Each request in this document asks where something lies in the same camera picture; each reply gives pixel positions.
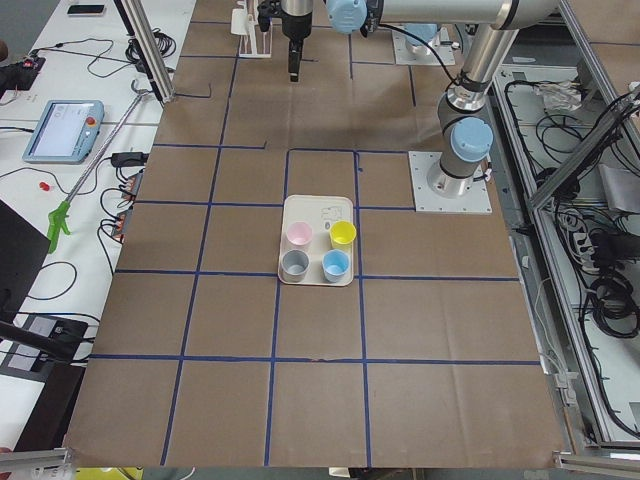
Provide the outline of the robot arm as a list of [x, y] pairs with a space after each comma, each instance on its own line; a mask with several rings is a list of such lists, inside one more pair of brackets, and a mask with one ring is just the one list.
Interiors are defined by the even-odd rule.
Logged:
[[328, 1], [332, 28], [368, 35], [378, 28], [403, 35], [408, 24], [475, 24], [474, 40], [438, 104], [445, 146], [427, 183], [444, 198], [465, 195], [478, 165], [488, 158], [493, 131], [479, 116], [486, 94], [518, 32], [555, 11], [555, 1]]
[[404, 50], [415, 57], [434, 57], [433, 51], [438, 54], [450, 52], [451, 48], [444, 44], [442, 39], [442, 26], [435, 23], [408, 23], [403, 24]]

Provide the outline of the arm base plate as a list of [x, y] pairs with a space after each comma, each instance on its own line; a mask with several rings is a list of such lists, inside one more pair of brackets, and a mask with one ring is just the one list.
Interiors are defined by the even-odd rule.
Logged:
[[[457, 43], [450, 39], [449, 29], [445, 25], [401, 24], [400, 28], [427, 41], [445, 66], [456, 64], [453, 46], [457, 46]], [[396, 64], [439, 66], [433, 52], [412, 37], [393, 31], [392, 39]]]
[[440, 152], [409, 151], [414, 207], [418, 213], [489, 215], [492, 213], [486, 177], [480, 165], [467, 179], [448, 176]]

